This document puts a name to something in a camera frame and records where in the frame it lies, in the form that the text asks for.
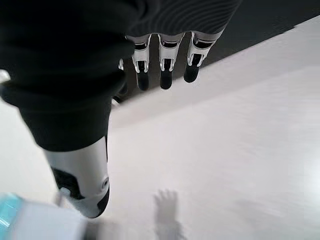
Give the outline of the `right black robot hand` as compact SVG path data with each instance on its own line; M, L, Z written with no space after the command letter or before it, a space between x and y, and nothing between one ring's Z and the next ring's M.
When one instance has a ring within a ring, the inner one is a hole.
M110 195L108 124L132 59L149 88L150 40L159 39L160 86L173 81L180 43L191 33L184 80L193 82L238 0L3 0L3 101L18 108L44 151L59 191L88 218Z

